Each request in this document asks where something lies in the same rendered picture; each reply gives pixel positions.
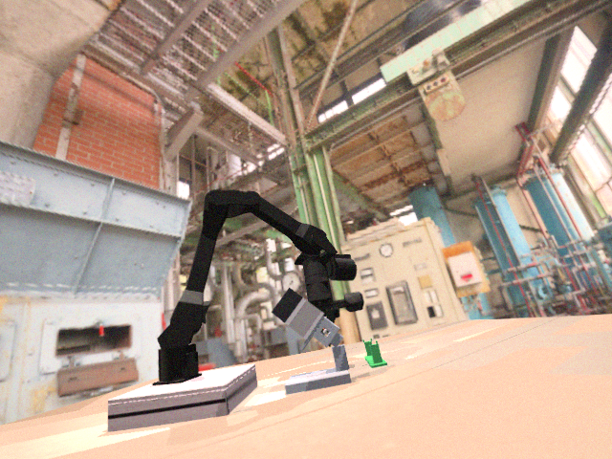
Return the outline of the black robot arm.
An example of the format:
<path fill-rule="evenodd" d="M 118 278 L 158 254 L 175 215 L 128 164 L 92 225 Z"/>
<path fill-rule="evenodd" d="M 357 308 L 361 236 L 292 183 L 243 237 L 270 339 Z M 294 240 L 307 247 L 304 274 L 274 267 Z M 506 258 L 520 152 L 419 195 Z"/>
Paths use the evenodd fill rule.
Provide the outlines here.
<path fill-rule="evenodd" d="M 301 251 L 295 265 L 303 265 L 304 278 L 326 274 L 332 281 L 353 281 L 357 265 L 351 254 L 337 254 L 327 234 L 315 226 L 296 221 L 255 191 L 235 189 L 208 191 L 204 200 L 203 226 L 194 253 L 186 288 L 179 299 L 164 332 L 157 337 L 160 345 L 159 381 L 152 385 L 184 383 L 202 376 L 198 371 L 196 343 L 193 335 L 206 323 L 209 301 L 204 289 L 216 241 L 226 219 L 252 213 L 288 236 Z M 320 251 L 325 252 L 321 253 Z"/>

